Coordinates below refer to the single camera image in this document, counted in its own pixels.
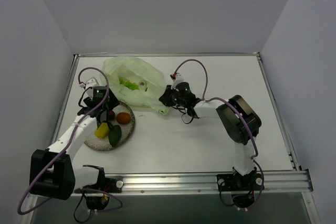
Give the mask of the orange fake fruit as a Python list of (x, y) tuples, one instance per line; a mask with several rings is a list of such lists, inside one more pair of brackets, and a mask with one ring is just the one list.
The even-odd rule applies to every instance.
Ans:
[(120, 112), (115, 117), (116, 121), (121, 125), (127, 125), (131, 122), (131, 115), (126, 112)]

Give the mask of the pale green plastic bag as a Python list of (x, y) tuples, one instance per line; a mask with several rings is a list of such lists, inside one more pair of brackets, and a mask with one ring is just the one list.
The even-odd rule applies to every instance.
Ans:
[[(127, 105), (152, 108), (162, 115), (169, 112), (169, 108), (159, 101), (167, 85), (165, 77), (148, 62), (137, 57), (113, 57), (103, 62), (101, 70), (118, 100)], [(119, 77), (135, 82), (140, 89), (132, 91), (124, 87), (119, 83)]]

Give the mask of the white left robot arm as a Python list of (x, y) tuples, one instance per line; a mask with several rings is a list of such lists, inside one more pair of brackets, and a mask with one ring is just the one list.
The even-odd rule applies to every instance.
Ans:
[(102, 116), (119, 105), (107, 86), (91, 87), (74, 122), (45, 150), (33, 152), (28, 192), (47, 198), (68, 199), (74, 190), (88, 186), (94, 192), (105, 188), (106, 179), (92, 168), (74, 169), (72, 161), (87, 138), (105, 122)]

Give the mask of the green fake grapes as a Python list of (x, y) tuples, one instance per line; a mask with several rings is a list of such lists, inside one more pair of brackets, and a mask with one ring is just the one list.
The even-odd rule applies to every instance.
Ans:
[(119, 83), (132, 91), (140, 89), (135, 82), (131, 82), (129, 79), (124, 77), (119, 77)]

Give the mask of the dark green fake avocado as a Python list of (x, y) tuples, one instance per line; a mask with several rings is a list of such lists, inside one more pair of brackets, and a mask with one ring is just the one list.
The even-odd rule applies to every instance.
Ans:
[(121, 127), (119, 125), (114, 125), (108, 134), (108, 140), (109, 140), (109, 144), (112, 147), (115, 147), (118, 142), (121, 140), (121, 135), (122, 135), (122, 131), (121, 131)]

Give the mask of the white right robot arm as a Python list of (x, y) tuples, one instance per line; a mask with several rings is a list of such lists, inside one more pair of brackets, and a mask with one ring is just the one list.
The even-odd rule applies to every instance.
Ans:
[(194, 118), (218, 118), (228, 136), (235, 142), (233, 182), (244, 189), (252, 182), (251, 172), (255, 169), (258, 149), (255, 138), (261, 127), (261, 119), (241, 95), (225, 100), (222, 98), (201, 99), (190, 90), (187, 82), (175, 88), (166, 86), (159, 101), (168, 107), (184, 108)]

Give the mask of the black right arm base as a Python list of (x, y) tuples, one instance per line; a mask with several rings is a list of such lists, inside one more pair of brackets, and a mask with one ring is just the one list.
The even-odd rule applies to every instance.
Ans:
[[(251, 175), (217, 174), (217, 189), (222, 204), (226, 207), (236, 207), (239, 211), (248, 211), (260, 198), (265, 189), (264, 177), (259, 173)], [(226, 202), (222, 193), (231, 193), (230, 202)]]

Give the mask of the dark red fake fruit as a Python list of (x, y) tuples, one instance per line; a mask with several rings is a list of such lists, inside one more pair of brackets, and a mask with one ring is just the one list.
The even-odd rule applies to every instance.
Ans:
[(108, 112), (108, 120), (113, 120), (115, 118), (115, 112), (113, 110), (110, 110)]

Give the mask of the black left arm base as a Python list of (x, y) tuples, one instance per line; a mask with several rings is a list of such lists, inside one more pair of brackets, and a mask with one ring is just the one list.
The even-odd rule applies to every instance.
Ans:
[[(114, 194), (122, 193), (123, 177), (112, 176), (110, 178), (99, 178), (93, 185), (88, 185), (76, 189), (76, 193), (84, 194), (86, 206), (89, 210), (96, 212), (105, 212), (117, 210), (123, 207), (122, 201)], [(117, 201), (117, 205), (108, 208), (111, 199)]]

